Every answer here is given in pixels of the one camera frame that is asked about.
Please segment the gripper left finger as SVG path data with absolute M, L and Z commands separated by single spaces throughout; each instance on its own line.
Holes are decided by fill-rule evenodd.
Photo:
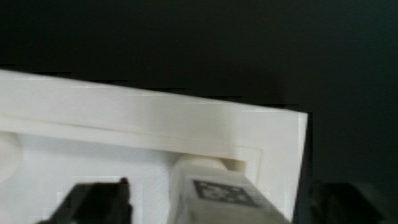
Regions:
M 78 183 L 51 216 L 37 224 L 133 224 L 129 183 Z

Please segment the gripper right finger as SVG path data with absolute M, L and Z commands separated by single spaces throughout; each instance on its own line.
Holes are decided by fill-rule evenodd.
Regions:
M 398 224 L 398 208 L 371 184 L 316 182 L 309 195 L 311 224 Z

